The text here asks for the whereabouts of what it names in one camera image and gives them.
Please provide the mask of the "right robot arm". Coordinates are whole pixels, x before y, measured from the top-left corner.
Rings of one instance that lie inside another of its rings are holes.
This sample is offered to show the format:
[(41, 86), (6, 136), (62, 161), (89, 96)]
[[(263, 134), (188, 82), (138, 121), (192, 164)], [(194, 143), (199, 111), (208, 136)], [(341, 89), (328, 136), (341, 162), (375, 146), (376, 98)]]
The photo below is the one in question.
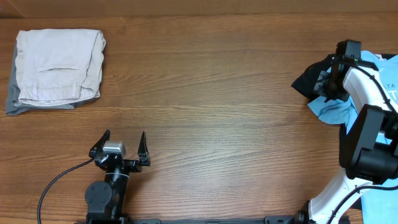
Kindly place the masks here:
[(320, 75), (315, 93), (330, 100), (353, 100), (359, 115), (340, 143), (340, 169), (291, 223), (348, 223), (343, 215), (368, 190), (387, 190), (397, 178), (397, 104), (382, 85), (380, 69), (361, 58), (361, 43), (336, 45), (331, 71)]

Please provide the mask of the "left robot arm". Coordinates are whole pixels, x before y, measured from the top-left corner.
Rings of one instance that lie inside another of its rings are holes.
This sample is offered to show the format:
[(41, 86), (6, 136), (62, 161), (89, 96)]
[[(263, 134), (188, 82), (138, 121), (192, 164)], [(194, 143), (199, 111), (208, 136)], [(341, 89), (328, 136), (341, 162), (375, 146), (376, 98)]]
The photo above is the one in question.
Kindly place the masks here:
[(132, 223), (130, 215), (123, 212), (129, 175), (150, 166), (145, 133), (141, 135), (137, 160), (126, 159), (124, 143), (112, 141), (110, 136), (110, 130), (106, 130), (89, 151), (89, 157), (105, 175), (86, 189), (87, 223)]

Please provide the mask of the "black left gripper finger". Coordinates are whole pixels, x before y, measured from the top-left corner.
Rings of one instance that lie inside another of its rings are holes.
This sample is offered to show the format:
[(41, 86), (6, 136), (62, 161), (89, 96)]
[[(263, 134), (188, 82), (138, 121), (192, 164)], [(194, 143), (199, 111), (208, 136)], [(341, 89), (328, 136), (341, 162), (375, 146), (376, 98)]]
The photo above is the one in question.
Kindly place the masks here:
[(148, 151), (147, 143), (146, 143), (146, 132), (145, 131), (142, 132), (137, 155), (139, 156), (140, 161), (149, 161), (150, 160), (150, 155), (149, 155), (149, 151)]
[(97, 153), (103, 151), (103, 147), (106, 143), (106, 141), (109, 141), (110, 139), (111, 132), (109, 129), (107, 129), (102, 137), (97, 141), (97, 143), (94, 144), (94, 146), (90, 149), (89, 151), (89, 157), (96, 157)]

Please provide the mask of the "light blue printed t-shirt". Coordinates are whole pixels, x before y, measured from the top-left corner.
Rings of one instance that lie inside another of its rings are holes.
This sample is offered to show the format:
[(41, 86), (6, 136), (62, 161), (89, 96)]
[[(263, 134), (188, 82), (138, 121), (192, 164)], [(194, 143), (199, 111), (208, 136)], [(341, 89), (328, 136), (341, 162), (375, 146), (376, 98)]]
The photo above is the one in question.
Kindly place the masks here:
[[(376, 64), (381, 83), (390, 98), (397, 103), (397, 55), (378, 55), (364, 50), (361, 58)], [(358, 116), (353, 100), (325, 100), (324, 96), (319, 96), (308, 107), (324, 123), (341, 124), (344, 128), (351, 129)], [(364, 224), (397, 223), (396, 191), (370, 190), (361, 197), (361, 206)]]

